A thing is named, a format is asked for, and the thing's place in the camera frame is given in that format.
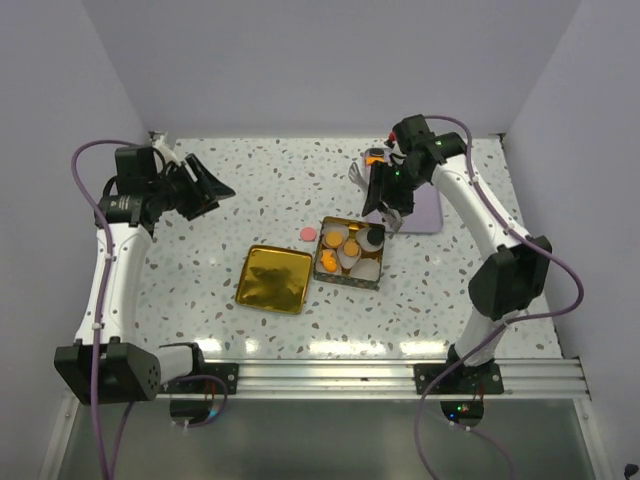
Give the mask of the green cookie tin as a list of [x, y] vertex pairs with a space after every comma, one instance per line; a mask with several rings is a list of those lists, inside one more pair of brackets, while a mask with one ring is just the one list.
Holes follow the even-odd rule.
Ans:
[[386, 229], [382, 224], [326, 216], [313, 261], [315, 280], [377, 290], [382, 277]]

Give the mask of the pink round cookie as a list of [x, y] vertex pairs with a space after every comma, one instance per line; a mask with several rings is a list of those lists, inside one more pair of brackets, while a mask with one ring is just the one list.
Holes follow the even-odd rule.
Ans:
[[300, 239], [305, 242], [312, 242], [316, 239], [317, 232], [312, 227], [305, 227], [300, 231]]

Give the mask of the gold tin lid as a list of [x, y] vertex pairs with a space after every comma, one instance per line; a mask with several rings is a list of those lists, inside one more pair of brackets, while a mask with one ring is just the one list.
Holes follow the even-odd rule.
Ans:
[[298, 250], [253, 245], [241, 270], [235, 301], [273, 313], [300, 314], [312, 272], [313, 256]]

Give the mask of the metal tongs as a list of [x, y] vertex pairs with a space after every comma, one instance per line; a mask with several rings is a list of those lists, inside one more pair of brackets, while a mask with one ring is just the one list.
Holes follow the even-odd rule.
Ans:
[[381, 173], [379, 173], [380, 167], [380, 163], [375, 164], [374, 172], [366, 180], [358, 164], [352, 162], [348, 169], [348, 178], [365, 194], [361, 216], [368, 217], [374, 212], [378, 212], [381, 220], [395, 234], [400, 230], [403, 220], [399, 212], [392, 209], [383, 200], [383, 180]]

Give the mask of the orange star cookie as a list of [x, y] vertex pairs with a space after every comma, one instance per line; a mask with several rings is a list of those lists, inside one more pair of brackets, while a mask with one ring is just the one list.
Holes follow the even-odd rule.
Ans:
[[321, 264], [323, 268], [329, 273], [335, 273], [338, 270], [339, 262], [335, 258], [332, 251], [325, 250], [321, 255]]

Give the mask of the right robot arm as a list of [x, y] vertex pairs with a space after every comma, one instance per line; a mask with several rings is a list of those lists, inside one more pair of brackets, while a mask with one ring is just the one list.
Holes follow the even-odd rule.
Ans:
[[493, 361], [508, 321], [541, 295], [552, 247], [546, 237], [532, 237], [489, 190], [471, 158], [471, 135], [438, 135], [428, 121], [418, 114], [392, 128], [389, 151], [369, 168], [362, 213], [377, 211], [397, 230], [414, 211], [415, 191], [429, 184], [469, 230], [482, 263], [468, 284], [471, 317], [445, 369], [449, 387], [464, 393], [480, 382], [480, 367]]

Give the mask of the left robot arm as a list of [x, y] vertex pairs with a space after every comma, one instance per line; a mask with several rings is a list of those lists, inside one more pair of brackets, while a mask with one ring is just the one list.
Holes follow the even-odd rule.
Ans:
[[175, 211], [192, 221], [236, 194], [194, 154], [178, 160], [165, 147], [112, 144], [115, 175], [100, 199], [85, 197], [97, 240], [90, 297], [72, 344], [54, 356], [56, 371], [84, 405], [151, 401], [171, 382], [189, 393], [205, 386], [208, 369], [197, 343], [156, 350], [136, 344], [136, 295], [162, 215]]

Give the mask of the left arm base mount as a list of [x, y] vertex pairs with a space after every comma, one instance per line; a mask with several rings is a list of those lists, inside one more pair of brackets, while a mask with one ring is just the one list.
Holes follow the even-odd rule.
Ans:
[[238, 363], [205, 363], [198, 373], [165, 384], [160, 393], [235, 395], [239, 370]]

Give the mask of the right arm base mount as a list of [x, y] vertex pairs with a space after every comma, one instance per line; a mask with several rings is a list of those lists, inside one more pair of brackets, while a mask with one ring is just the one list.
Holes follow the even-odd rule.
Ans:
[[[422, 395], [448, 367], [445, 363], [415, 364], [413, 379], [416, 393]], [[434, 395], [501, 395], [504, 392], [501, 370], [495, 362], [479, 367], [457, 367], [429, 390]]]

